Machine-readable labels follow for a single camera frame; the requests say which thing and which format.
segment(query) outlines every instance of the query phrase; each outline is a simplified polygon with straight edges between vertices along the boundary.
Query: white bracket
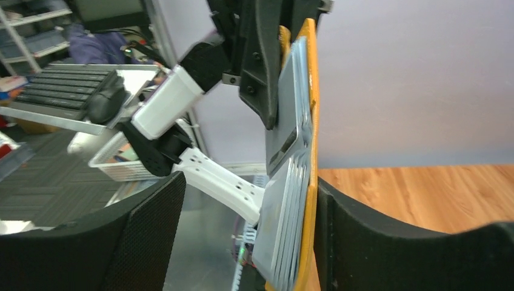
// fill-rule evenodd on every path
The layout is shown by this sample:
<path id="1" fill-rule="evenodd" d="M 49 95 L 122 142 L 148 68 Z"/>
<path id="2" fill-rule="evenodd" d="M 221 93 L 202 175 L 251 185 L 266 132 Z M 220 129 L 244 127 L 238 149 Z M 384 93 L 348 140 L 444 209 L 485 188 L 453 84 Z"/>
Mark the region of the white bracket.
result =
<path id="1" fill-rule="evenodd" d="M 132 116 L 132 124 L 149 140 L 160 138 L 205 92 L 180 65 L 173 68 L 145 104 Z"/>
<path id="2" fill-rule="evenodd" d="M 184 172 L 188 185 L 225 204 L 251 225 L 257 224 L 263 188 L 218 165 L 196 147 L 185 150 L 180 159 L 182 162 L 173 166 L 173 171 Z"/>

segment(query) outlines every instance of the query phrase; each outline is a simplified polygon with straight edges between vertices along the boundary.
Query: robotic arm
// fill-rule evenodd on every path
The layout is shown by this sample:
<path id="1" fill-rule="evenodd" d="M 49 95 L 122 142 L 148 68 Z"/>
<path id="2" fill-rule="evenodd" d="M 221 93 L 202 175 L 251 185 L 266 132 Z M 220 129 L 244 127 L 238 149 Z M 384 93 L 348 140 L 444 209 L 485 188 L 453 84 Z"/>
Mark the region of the robotic arm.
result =
<path id="1" fill-rule="evenodd" d="M 296 38 L 306 18 L 318 21 L 331 1 L 208 0 L 216 33 L 196 43 L 173 73 L 132 116 L 120 123 L 144 167 L 155 176 L 183 171 L 188 184 L 229 206 L 251 224 L 259 219 L 264 189 L 229 172 L 191 146 L 175 124 L 220 81 L 239 87 L 240 98 L 267 130 L 277 122 L 281 69 L 279 26 Z"/>

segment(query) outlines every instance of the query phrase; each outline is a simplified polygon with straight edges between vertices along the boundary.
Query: black keyboard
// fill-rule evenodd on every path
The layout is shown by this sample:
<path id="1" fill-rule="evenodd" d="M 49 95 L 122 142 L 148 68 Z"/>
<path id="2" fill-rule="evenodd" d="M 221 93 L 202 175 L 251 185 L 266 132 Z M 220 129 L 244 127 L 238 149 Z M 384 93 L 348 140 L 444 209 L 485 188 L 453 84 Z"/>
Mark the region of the black keyboard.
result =
<path id="1" fill-rule="evenodd" d="M 83 120 L 90 98 L 117 75 L 100 65 L 51 65 L 33 77 L 10 107 Z"/>

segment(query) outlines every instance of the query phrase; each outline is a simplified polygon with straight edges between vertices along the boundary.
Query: wooden floor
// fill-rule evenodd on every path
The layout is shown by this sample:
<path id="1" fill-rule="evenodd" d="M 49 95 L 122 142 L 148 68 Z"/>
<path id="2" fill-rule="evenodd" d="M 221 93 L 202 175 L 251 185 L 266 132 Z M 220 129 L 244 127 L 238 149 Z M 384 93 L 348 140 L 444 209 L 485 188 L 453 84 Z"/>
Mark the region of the wooden floor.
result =
<path id="1" fill-rule="evenodd" d="M 319 176 L 386 215 L 431 230 L 514 221 L 514 165 L 325 169 Z"/>

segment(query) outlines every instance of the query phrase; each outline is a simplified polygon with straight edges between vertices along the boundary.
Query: black foam padding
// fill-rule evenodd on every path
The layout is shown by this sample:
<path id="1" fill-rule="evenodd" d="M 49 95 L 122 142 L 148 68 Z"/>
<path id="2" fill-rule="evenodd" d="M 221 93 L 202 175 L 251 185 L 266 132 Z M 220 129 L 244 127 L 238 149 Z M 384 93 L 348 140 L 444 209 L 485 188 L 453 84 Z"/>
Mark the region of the black foam padding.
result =
<path id="1" fill-rule="evenodd" d="M 53 230 L 0 236 L 0 290 L 162 290 L 184 192 L 178 172 Z"/>
<path id="2" fill-rule="evenodd" d="M 211 33 L 193 45 L 180 61 L 180 65 L 206 93 L 220 82 L 223 72 L 229 68 L 223 42 L 222 36 Z"/>
<path id="3" fill-rule="evenodd" d="M 512 290 L 514 224 L 458 234 L 406 224 L 318 186 L 315 254 L 323 290 Z"/>

